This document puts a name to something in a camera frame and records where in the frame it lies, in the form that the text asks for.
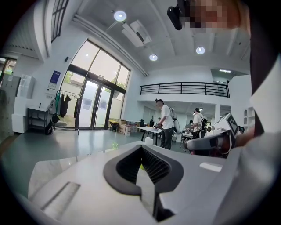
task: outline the round ceiling light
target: round ceiling light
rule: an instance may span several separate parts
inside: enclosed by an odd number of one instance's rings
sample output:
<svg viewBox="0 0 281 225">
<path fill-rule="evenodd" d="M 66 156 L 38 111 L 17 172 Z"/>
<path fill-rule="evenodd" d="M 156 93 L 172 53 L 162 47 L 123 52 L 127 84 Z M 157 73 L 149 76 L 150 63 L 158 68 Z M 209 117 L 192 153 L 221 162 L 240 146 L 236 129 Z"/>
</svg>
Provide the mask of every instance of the round ceiling light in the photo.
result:
<svg viewBox="0 0 281 225">
<path fill-rule="evenodd" d="M 124 21 L 127 18 L 127 15 L 123 11 L 117 11 L 114 13 L 114 19 L 117 21 Z"/>
<path fill-rule="evenodd" d="M 196 53 L 197 54 L 204 54 L 205 53 L 205 48 L 204 47 L 198 47 L 196 49 Z"/>
<path fill-rule="evenodd" d="M 151 54 L 151 55 L 149 56 L 149 59 L 150 59 L 151 61 L 156 61 L 156 60 L 158 59 L 158 57 L 157 57 L 157 55 L 155 55 L 155 54 Z"/>
</svg>

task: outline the green floor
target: green floor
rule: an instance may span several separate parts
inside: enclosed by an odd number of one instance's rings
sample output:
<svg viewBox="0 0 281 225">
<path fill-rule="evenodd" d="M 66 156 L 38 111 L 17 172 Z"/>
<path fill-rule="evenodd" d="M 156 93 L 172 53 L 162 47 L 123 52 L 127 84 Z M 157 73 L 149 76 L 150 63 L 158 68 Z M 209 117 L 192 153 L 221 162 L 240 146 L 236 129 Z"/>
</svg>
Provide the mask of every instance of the green floor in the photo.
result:
<svg viewBox="0 0 281 225">
<path fill-rule="evenodd" d="M 20 135 L 3 153 L 2 173 L 11 188 L 24 196 L 28 195 L 28 186 L 34 166 L 39 161 L 57 160 L 78 155 L 111 149 L 112 144 L 119 146 L 141 140 L 142 132 L 125 136 L 112 131 L 55 131 L 46 136 L 41 133 Z M 185 153 L 180 143 L 172 144 L 171 150 Z"/>
</svg>

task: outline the balcony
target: balcony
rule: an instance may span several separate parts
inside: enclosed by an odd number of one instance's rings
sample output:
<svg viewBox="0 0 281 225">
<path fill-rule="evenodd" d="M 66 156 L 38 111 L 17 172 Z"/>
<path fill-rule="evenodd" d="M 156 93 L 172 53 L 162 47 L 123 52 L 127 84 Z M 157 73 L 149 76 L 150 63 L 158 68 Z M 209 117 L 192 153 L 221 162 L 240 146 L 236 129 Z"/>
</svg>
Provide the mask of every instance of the balcony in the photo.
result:
<svg viewBox="0 0 281 225">
<path fill-rule="evenodd" d="M 218 83 L 175 82 L 140 87 L 140 94 L 204 94 L 230 98 L 228 86 Z"/>
</svg>

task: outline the fluorescent light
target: fluorescent light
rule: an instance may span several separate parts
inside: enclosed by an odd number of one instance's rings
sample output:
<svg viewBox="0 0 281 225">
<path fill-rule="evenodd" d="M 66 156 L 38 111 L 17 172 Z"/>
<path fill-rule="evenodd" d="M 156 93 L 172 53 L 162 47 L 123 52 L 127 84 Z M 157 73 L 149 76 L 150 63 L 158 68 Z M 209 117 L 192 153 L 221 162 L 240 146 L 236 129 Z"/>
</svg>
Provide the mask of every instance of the fluorescent light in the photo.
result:
<svg viewBox="0 0 281 225">
<path fill-rule="evenodd" d="M 196 49 L 196 53 L 197 54 L 204 54 L 205 53 L 205 48 L 204 47 L 198 47 Z"/>
<path fill-rule="evenodd" d="M 220 72 L 231 73 L 230 70 L 220 69 Z"/>
<path fill-rule="evenodd" d="M 149 59 L 150 59 L 151 61 L 156 61 L 156 60 L 158 59 L 158 57 L 157 57 L 157 55 L 155 55 L 155 54 L 151 54 L 151 55 L 149 56 Z"/>
<path fill-rule="evenodd" d="M 117 11 L 114 14 L 114 19 L 117 20 L 117 21 L 121 22 L 121 21 L 124 21 L 126 18 L 127 18 L 127 15 L 123 11 Z"/>
</svg>

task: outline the blue sign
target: blue sign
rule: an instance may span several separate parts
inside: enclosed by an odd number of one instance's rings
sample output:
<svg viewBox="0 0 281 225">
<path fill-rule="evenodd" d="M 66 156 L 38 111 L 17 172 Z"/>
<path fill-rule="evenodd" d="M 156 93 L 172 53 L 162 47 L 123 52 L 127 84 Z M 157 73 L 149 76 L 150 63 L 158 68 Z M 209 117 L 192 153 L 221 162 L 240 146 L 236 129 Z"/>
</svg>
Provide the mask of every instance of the blue sign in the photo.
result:
<svg viewBox="0 0 281 225">
<path fill-rule="evenodd" d="M 58 71 L 54 71 L 53 75 L 51 77 L 50 83 L 57 83 L 58 82 L 58 78 L 60 77 L 61 72 Z"/>
</svg>

